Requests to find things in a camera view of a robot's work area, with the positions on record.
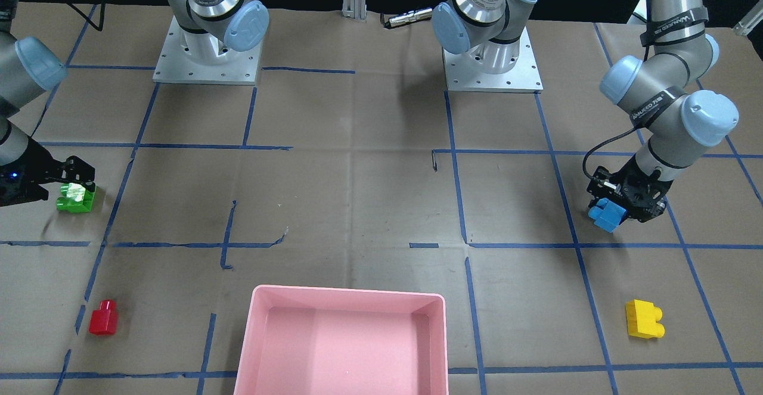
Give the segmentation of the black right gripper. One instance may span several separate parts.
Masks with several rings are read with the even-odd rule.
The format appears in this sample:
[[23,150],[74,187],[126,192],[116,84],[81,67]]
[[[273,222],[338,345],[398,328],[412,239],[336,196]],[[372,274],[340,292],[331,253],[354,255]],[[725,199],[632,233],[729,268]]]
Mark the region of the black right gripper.
[[95,193],[95,168],[75,155],[57,161],[31,140],[16,161],[2,165],[1,206],[47,201],[49,192],[42,185],[50,182],[76,183]]

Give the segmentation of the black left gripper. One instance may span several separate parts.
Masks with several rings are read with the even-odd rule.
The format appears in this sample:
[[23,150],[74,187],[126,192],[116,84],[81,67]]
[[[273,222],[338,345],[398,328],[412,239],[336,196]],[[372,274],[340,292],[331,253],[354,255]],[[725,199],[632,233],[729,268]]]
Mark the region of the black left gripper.
[[593,200],[607,198],[627,210],[624,219],[647,222],[665,212],[665,196],[673,181],[660,181],[660,172],[652,175],[641,172],[635,160],[629,160],[616,173],[610,173],[603,166],[597,167],[588,184],[588,193]]

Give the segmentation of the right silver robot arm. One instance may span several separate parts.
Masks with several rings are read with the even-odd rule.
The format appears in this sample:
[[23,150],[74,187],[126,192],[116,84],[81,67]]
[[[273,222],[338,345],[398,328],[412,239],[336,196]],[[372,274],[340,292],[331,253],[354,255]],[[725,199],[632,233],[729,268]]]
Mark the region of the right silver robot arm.
[[[10,117],[54,90],[65,64],[39,39],[11,32],[19,0],[2,0],[1,203],[9,207],[47,200],[46,183],[75,183],[94,192],[95,169],[71,156],[56,160]],[[173,20],[156,64],[157,83],[253,85],[269,12],[257,0],[168,0]]]

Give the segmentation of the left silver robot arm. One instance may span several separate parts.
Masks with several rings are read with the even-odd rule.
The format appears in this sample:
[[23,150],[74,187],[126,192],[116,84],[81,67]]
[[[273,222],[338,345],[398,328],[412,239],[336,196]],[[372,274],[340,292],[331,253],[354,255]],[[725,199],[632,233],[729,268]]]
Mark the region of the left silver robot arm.
[[[476,55],[517,55],[520,35],[538,0],[447,0],[434,7],[432,23],[444,51]],[[632,131],[652,136],[618,170],[588,173],[588,215],[613,232],[627,219],[647,222],[664,213],[673,181],[736,127],[739,111],[714,91],[686,91],[719,58],[717,41],[706,34],[703,0],[646,0],[645,31],[652,55],[616,62],[600,82],[600,92],[621,108]]]

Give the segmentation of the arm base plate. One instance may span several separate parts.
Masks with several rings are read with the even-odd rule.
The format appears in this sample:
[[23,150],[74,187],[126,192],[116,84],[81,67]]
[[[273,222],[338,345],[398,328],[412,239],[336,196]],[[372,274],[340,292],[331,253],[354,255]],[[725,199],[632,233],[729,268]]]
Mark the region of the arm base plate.
[[153,80],[174,85],[256,85],[264,41],[248,51],[227,48],[216,37],[183,30],[172,18]]
[[509,45],[485,42],[460,55],[442,50],[442,61],[449,91],[536,93],[544,89],[527,29]]

